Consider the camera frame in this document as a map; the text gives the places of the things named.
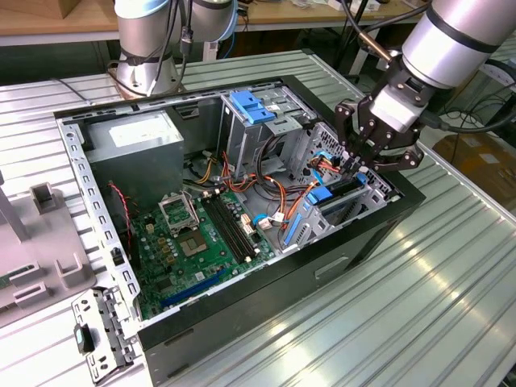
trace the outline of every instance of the cardboard box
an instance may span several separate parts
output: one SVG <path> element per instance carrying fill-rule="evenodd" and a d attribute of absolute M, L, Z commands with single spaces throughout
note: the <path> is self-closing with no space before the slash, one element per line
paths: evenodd
<path fill-rule="evenodd" d="M 451 161 L 455 136 L 441 139 L 434 150 Z M 486 133 L 460 135 L 453 166 L 507 210 L 516 209 L 516 156 Z"/>
<path fill-rule="evenodd" d="M 0 0 L 0 8 L 64 19 L 81 0 Z"/>

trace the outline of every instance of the wooden table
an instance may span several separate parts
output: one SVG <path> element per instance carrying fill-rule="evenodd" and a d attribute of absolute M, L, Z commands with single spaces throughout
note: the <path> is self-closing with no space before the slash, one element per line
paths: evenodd
<path fill-rule="evenodd" d="M 376 12 L 366 12 L 361 24 L 407 12 L 401 0 L 392 0 Z M 343 12 L 326 5 L 308 9 L 295 6 L 290 0 L 280 3 L 256 2 L 249 7 L 249 31 L 285 30 L 343 26 Z M 244 21 L 239 18 L 237 31 Z M 116 14 L 111 0 L 82 0 L 62 20 L 0 9 L 0 46 L 24 44 L 69 43 L 119 38 Z"/>

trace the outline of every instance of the blue plastic tab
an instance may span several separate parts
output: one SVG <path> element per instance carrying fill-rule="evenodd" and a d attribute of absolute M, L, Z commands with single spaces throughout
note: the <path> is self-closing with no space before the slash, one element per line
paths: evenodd
<path fill-rule="evenodd" d="M 368 182 L 368 178 L 362 172 L 358 172 L 356 174 L 356 178 L 360 183 L 362 183 L 362 185 L 366 185 Z"/>
<path fill-rule="evenodd" d="M 231 102 L 236 108 L 245 115 L 251 124 L 265 123 L 276 118 L 261 104 L 260 99 L 256 98 L 250 91 L 237 91 L 229 94 Z"/>
<path fill-rule="evenodd" d="M 331 198 L 333 195 L 330 190 L 324 186 L 312 189 L 306 197 L 312 204 L 317 204 L 325 199 Z"/>
<path fill-rule="evenodd" d="M 302 218 L 301 214 L 296 215 L 296 218 L 293 221 L 293 225 L 289 230 L 289 234 L 285 238 L 285 242 L 283 242 L 283 244 L 285 244 L 287 246 L 289 245 L 290 240 L 292 239 L 293 233 L 296 231 L 296 228 L 298 228 L 299 222 L 301 222 L 301 218 Z"/>
<path fill-rule="evenodd" d="M 313 193 L 308 193 L 308 195 L 306 195 L 306 198 L 310 201 L 310 203 L 312 204 L 317 204 L 318 200 L 317 198 L 314 196 Z"/>

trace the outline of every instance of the slotted aluminum surface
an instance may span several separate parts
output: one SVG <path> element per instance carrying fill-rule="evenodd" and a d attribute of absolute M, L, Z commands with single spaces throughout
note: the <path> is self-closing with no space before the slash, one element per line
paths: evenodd
<path fill-rule="evenodd" d="M 332 108 L 358 98 L 344 79 L 303 52 L 192 64 L 185 85 L 283 74 L 296 75 Z M 96 103 L 119 99 L 105 75 L 68 81 Z M 51 115 L 82 105 L 52 81 L 0 87 L 0 169 L 11 198 L 42 181 L 63 190 L 98 284 L 107 285 Z M 404 173 L 427 200 L 366 264 L 170 385 L 496 385 L 516 361 L 516 223 L 443 164 L 427 156 Z M 91 385 L 73 338 L 71 301 L 0 330 L 0 385 Z M 107 385 L 149 383 L 140 361 Z"/>

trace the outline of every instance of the blue pcie slot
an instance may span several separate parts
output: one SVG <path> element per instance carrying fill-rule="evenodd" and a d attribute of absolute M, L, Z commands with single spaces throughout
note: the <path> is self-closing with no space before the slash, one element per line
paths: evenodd
<path fill-rule="evenodd" d="M 199 282 L 198 284 L 191 286 L 188 289 L 182 290 L 181 292 L 166 298 L 165 300 L 160 302 L 161 307 L 165 308 L 166 306 L 177 304 L 178 302 L 181 302 L 184 299 L 193 296 L 196 293 L 202 292 L 203 290 L 210 288 L 211 286 L 215 285 L 217 282 L 220 281 L 220 277 L 224 274 L 224 272 L 226 272 L 226 269 L 221 270 L 212 277 L 202 282 Z"/>

